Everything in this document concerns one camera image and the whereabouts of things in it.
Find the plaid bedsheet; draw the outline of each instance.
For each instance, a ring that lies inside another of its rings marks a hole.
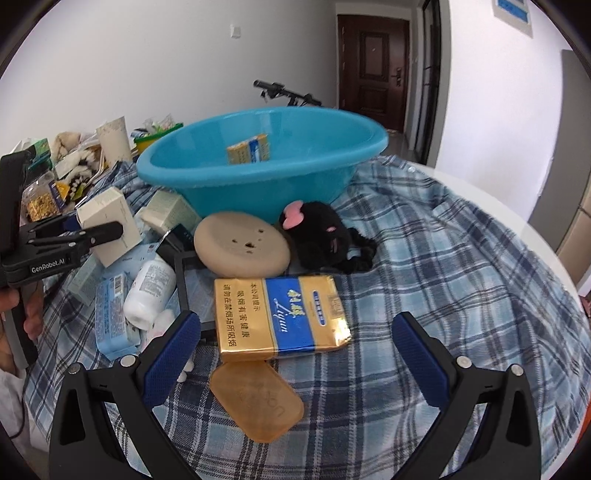
[[[134,166],[121,166],[97,190],[111,185],[134,212],[155,192]],[[379,242],[371,272],[335,277],[353,342],[338,352],[272,363],[306,412],[270,445],[246,438],[210,393],[219,357],[214,346],[199,345],[188,381],[155,409],[189,464],[203,478],[390,479],[437,415],[391,340],[391,319],[408,310],[454,356],[484,368],[524,366],[546,470],[583,420],[591,386],[589,323],[555,275],[513,232],[396,157],[360,165],[334,207],[347,226]],[[204,275],[208,295],[212,278]],[[197,313],[211,316],[211,305],[201,302]],[[49,438],[68,365],[108,362],[96,350],[93,308],[62,290],[45,320],[26,400]],[[146,472],[116,410],[111,413],[131,465]],[[482,413],[474,413],[448,472],[461,465]]]

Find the orange soap bar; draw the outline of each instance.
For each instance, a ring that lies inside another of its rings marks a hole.
[[[251,440],[271,443],[304,416],[304,403],[263,361],[233,362],[216,368],[209,388]]]

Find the black plush toy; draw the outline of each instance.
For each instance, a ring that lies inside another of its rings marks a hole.
[[[374,266],[377,243],[355,228],[347,229],[330,205],[292,202],[279,222],[294,241],[301,266],[308,270],[333,267],[348,275],[368,272]],[[359,248],[359,257],[347,259],[351,246]]]

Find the pink bow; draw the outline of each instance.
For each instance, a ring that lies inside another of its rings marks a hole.
[[[291,202],[283,213],[285,213],[285,220],[283,221],[283,230],[289,230],[290,228],[298,226],[304,221],[304,214],[301,212],[301,208],[304,202],[296,200]]]

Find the brown door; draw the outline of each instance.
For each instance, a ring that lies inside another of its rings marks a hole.
[[[402,132],[407,99],[408,29],[406,20],[339,15],[341,109]]]

